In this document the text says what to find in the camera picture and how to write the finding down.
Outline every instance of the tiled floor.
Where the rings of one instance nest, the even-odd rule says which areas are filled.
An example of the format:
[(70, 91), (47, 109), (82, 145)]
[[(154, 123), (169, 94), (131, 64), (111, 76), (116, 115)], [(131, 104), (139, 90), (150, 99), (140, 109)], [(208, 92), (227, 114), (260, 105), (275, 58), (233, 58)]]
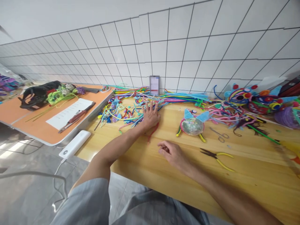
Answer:
[[(3, 144), (6, 142), (9, 140), (0, 140), (0, 172), (8, 168), (4, 173), (34, 170), (54, 174), (62, 160), (58, 156), (61, 149), (42, 145), (38, 141), (10, 141)], [(26, 143), (34, 146), (25, 148)], [(68, 192), (87, 165), (87, 161), (73, 156), (60, 167), (58, 175), (67, 178)], [(62, 189), (62, 181), (56, 180), (55, 185)], [(137, 185), (134, 181), (111, 173), (109, 224), (118, 219)], [(0, 193), (0, 224), (5, 225), (49, 225), (55, 216), (52, 203), (61, 198), (53, 188), (51, 178), (29, 175), (0, 179)], [(211, 215), (209, 219), (211, 224), (228, 224)]]

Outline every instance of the paper sheet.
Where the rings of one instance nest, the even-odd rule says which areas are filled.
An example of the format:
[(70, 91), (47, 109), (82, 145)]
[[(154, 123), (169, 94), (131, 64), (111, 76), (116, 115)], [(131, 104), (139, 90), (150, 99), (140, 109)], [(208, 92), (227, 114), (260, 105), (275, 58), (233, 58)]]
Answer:
[(56, 129), (60, 130), (67, 124), (67, 122), (73, 116), (75, 116), (75, 114), (79, 110), (81, 110), (81, 111), (85, 110), (92, 103), (93, 103), (93, 101), (80, 98), (77, 100), (77, 102), (73, 103), (65, 110), (61, 111), (60, 113), (56, 114), (54, 117), (47, 120), (46, 123), (50, 124), (51, 126), (55, 127)]

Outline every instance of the pliers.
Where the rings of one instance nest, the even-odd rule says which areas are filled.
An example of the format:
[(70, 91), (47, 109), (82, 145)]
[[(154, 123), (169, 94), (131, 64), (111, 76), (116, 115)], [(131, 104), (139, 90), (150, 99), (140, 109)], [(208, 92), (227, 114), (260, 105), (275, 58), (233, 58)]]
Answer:
[(229, 167), (225, 166), (225, 165), (217, 158), (217, 156), (219, 156), (219, 155), (226, 155), (226, 156), (229, 156), (229, 157), (231, 157), (231, 158), (234, 158), (232, 155), (227, 154), (227, 153), (225, 153), (225, 152), (212, 153), (212, 152), (210, 152), (210, 151), (208, 151), (208, 150), (205, 150), (205, 149), (203, 149), (203, 148), (200, 148), (200, 149), (204, 151), (204, 152), (201, 152), (201, 153), (203, 153), (203, 154), (205, 154), (205, 155), (208, 155), (208, 156), (211, 156), (211, 157), (215, 158), (216, 161), (217, 161), (222, 167), (224, 167), (225, 169), (227, 169), (227, 170), (229, 170), (229, 171), (231, 171), (231, 172), (235, 172), (235, 170), (230, 169)]

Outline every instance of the wooden table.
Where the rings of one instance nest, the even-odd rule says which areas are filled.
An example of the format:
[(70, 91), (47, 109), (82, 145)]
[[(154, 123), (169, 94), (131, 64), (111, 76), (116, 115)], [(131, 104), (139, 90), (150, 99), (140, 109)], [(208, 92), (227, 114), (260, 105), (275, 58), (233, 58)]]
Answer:
[[(123, 105), (133, 106), (133, 98), (123, 100)], [(147, 144), (147, 139), (151, 131), (140, 137), (128, 152), (112, 165), (111, 171), (230, 221), (206, 190), (182, 175), (158, 154), (157, 143), (169, 140), (177, 143), (193, 162), (202, 165), (224, 182), (248, 193), (285, 225), (300, 224), (300, 179), (296, 176), (296, 173), (300, 173), (300, 165), (290, 160), (295, 158), (295, 154), (289, 150), (281, 150), (267, 138), (255, 136), (254, 131), (248, 128), (244, 128), (243, 131), (237, 130), (237, 133), (242, 135), (238, 137), (227, 126), (215, 125), (210, 121), (205, 123), (206, 128), (203, 132), (207, 143), (201, 142), (198, 136), (184, 133), (176, 137), (185, 108), (195, 109), (197, 114), (200, 112), (192, 103), (175, 103), (163, 107), (160, 111), (162, 118), (159, 128), (152, 135), (150, 144)], [(76, 154), (87, 161), (91, 161), (102, 147), (119, 136), (118, 128), (123, 125), (122, 121), (118, 121), (105, 124), (94, 131), (97, 123), (98, 120), (95, 119), (87, 127), (92, 136)], [(209, 127), (219, 133), (228, 134), (229, 139), (221, 143), (217, 134)], [(268, 130), (269, 136), (274, 139), (300, 143), (300, 131), (271, 123), (267, 123), (263, 128)], [(215, 159), (200, 153), (199, 148), (232, 154), (234, 158), (220, 156), (220, 159), (236, 172), (224, 169)]]

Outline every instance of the orange table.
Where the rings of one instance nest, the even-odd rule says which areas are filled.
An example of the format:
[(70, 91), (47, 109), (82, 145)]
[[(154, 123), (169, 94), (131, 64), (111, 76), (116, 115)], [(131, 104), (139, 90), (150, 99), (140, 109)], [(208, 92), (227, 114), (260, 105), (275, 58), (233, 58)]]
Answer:
[[(80, 85), (87, 88), (99, 88), (100, 85)], [(77, 134), (81, 129), (84, 129), (90, 121), (92, 121), (96, 114), (107, 104), (107, 101), (113, 95), (113, 90), (106, 93), (98, 92), (97, 94), (87, 92), (85, 95), (81, 95), (80, 98), (91, 100), (96, 102), (96, 104), (89, 110), (89, 112), (77, 123), (71, 125), (67, 130), (62, 133), (58, 133), (58, 130), (52, 127), (46, 121), (62, 110), (66, 109), (78, 99), (73, 98), (66, 101), (64, 104), (59, 104), (58, 107), (54, 107), (52, 110), (48, 111), (46, 114), (41, 116), (35, 121), (28, 121), (32, 117), (45, 111), (49, 106), (45, 105), (43, 108), (36, 111), (29, 111), (27, 109), (21, 109), (21, 102), (18, 98), (13, 98), (7, 102), (0, 105), (0, 122), (13, 127), (14, 129), (46, 144), (49, 146), (55, 146), (63, 143), (68, 144), (70, 140)]]

